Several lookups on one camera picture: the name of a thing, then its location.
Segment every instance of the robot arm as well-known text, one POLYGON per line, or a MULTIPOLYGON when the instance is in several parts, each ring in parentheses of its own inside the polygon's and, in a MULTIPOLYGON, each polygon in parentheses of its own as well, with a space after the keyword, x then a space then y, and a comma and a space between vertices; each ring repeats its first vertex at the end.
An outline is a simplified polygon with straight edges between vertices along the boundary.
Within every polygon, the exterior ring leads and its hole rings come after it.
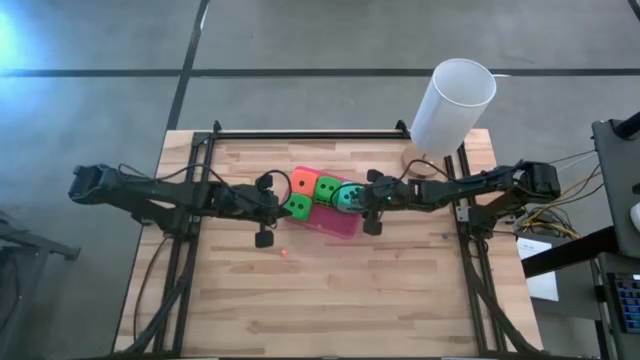
POLYGON ((380 216, 383 211, 431 212, 469 196, 502 191, 503 194, 491 203, 468 209, 472 235, 487 239, 491 238, 492 229, 500 218, 517 214, 524 204, 545 204, 560 196, 556 169, 539 162, 498 166, 488 172, 446 182, 410 179, 403 183, 376 170, 369 170, 367 180, 371 183, 358 192, 356 202, 365 219, 363 231, 370 235, 382 232, 380 216))
POLYGON ((268 247, 273 245, 273 233, 266 227, 291 215, 269 190, 271 175, 260 177, 255 185, 232 186, 217 181, 170 183, 123 174, 103 164, 76 166, 73 173, 69 197, 74 202, 115 206, 141 224, 158 224, 172 236, 190 235, 189 219, 195 216, 245 220, 260 224, 256 247, 268 247))

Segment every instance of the pink tray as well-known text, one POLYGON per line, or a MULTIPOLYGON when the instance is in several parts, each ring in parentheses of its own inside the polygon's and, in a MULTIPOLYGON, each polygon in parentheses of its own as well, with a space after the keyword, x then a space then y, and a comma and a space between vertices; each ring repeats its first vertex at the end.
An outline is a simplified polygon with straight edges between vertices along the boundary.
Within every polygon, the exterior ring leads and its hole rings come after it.
MULTIPOLYGON (((351 181, 340 176, 332 175, 324 171, 310 169, 304 166, 298 166, 294 169, 294 171, 295 170, 305 170, 314 174, 318 174, 318 176, 331 176, 332 178, 340 180, 342 183, 351 181)), ((311 205, 311 214, 309 214, 309 220, 299 221, 287 217, 285 218, 285 221, 302 225, 325 234, 337 236, 342 239, 351 239, 356 235, 358 229, 360 228, 360 219, 360 214, 344 214, 339 212, 338 210, 334 210, 327 206, 317 205, 314 203, 313 205, 311 205)))

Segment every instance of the wooden tabletop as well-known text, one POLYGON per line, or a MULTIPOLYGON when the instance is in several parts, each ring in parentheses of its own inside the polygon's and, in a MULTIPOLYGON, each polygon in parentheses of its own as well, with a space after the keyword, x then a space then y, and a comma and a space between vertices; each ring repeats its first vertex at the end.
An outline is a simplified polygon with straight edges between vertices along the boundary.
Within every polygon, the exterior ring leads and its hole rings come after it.
MULTIPOLYGON (((192 134, 167 133, 158 176, 187 164, 192 134)), ((232 184, 253 183, 271 169, 290 173, 296 166, 365 182, 369 169, 400 174, 406 144, 405 140, 218 140, 212 165, 232 184)), ((487 130, 473 130, 465 144, 472 173, 496 165, 487 130)), ((276 193, 282 195, 285 182, 276 176, 274 180, 276 193)), ((360 232, 352 240, 341 240, 281 220, 275 246, 256 249, 256 224, 205 219, 183 356, 477 354, 451 208, 387 212, 383 223, 381 236, 360 232)), ((144 229, 115 350, 132 342, 135 300, 161 240, 156 227, 144 229)), ((169 249, 165 244, 151 272, 138 332, 160 303, 169 249)), ((489 256, 500 305, 527 340, 541 348, 513 236, 490 240, 489 256)), ((170 326, 167 347, 172 336, 170 326)))

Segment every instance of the concrete floor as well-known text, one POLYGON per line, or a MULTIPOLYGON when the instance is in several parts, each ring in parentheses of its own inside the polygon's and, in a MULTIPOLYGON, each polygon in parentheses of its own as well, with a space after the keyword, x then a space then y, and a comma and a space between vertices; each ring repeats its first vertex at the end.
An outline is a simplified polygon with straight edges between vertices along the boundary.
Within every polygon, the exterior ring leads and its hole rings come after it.
MULTIPOLYGON (((0 70, 180 69, 200 0, 4 0, 0 70)), ((625 0, 212 0, 195 68, 640 68, 640 21, 625 0)), ((411 120, 428 78, 192 79, 179 129, 389 128, 411 120)), ((178 78, 0 77, 0 210, 82 246, 53 259, 31 314, 28 356, 110 351, 140 227, 68 200, 73 166, 152 173, 178 78)), ((511 77, 478 122, 501 164, 593 147, 590 123, 638 109, 640 77, 511 77)), ((566 186, 595 159, 561 173, 566 186)), ((611 223, 604 192, 568 205, 576 228, 611 223)), ((539 314, 545 348, 595 354, 590 325, 539 314)))

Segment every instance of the green block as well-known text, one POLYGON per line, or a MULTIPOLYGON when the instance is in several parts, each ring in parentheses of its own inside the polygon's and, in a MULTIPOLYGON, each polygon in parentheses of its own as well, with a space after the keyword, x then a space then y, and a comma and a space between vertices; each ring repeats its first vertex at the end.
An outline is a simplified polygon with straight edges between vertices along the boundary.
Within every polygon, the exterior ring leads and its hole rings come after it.
POLYGON ((331 194, 333 194, 335 189, 337 189, 341 184, 342 183, 338 179, 330 176, 320 176, 316 182, 316 189, 313 192, 313 201, 316 204, 332 206, 331 194))
POLYGON ((363 187, 360 185, 353 184, 351 186, 344 186, 346 184, 351 184, 350 182, 346 182, 343 187, 338 191, 334 198, 334 203, 336 204, 336 208, 343 213, 361 213, 364 212, 362 206, 358 202, 358 193, 362 191, 363 187))
POLYGON ((291 194, 291 198, 284 205, 284 207, 285 209, 291 211, 292 218, 300 221, 307 221, 309 220, 309 215, 311 214, 312 204, 313 202, 311 201, 311 198, 293 193, 291 194))

